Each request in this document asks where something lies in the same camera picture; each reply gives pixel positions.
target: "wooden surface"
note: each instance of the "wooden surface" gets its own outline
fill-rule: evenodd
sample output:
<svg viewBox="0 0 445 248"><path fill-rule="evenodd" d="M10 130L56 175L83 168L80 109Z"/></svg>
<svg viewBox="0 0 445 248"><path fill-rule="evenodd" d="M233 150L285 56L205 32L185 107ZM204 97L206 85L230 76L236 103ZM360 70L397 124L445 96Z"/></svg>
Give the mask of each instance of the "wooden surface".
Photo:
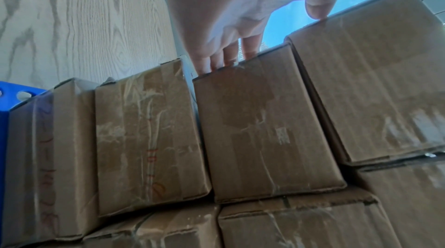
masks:
<svg viewBox="0 0 445 248"><path fill-rule="evenodd" d="M101 83L176 57L165 0L0 0L0 81Z"/></svg>

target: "blue plastic crate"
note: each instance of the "blue plastic crate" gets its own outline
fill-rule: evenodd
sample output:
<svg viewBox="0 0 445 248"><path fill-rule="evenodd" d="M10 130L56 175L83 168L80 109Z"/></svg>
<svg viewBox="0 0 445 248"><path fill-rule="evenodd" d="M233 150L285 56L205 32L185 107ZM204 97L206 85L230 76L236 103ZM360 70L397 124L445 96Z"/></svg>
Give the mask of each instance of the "blue plastic crate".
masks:
<svg viewBox="0 0 445 248"><path fill-rule="evenodd" d="M5 159L6 142L8 139L9 111L20 103L17 94L26 92L31 96L39 95L45 90L16 85L0 81L0 231L3 219L3 198L5 194Z"/></svg>

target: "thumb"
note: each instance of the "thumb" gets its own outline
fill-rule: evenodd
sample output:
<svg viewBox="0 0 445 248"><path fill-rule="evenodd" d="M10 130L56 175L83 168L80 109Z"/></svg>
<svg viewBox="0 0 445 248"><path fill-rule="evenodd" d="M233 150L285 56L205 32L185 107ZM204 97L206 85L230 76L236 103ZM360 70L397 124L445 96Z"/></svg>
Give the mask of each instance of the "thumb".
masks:
<svg viewBox="0 0 445 248"><path fill-rule="evenodd" d="M324 19L337 0L306 0L306 12L313 19Z"/></svg>

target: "hand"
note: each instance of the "hand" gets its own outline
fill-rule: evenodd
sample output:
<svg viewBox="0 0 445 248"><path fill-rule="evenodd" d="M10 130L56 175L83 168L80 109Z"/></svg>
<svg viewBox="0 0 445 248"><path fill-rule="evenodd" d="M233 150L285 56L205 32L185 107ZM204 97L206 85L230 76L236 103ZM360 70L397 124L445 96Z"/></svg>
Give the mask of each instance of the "hand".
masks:
<svg viewBox="0 0 445 248"><path fill-rule="evenodd" d="M197 73L237 61L241 38L245 59L258 53L270 14L294 0L168 0L170 13ZM327 17L336 0L306 0L314 19Z"/></svg>

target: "blue sky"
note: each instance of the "blue sky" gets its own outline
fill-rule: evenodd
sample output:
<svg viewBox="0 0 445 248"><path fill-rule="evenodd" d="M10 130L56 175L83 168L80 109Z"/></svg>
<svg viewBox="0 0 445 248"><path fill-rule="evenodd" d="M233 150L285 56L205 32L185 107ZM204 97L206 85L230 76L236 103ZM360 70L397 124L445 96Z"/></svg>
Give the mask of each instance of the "blue sky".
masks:
<svg viewBox="0 0 445 248"><path fill-rule="evenodd" d="M338 0L331 14L364 1L366 0ZM279 45L286 35L314 21L307 16L303 0L292 2L271 15L264 32L263 42L269 47Z"/></svg>

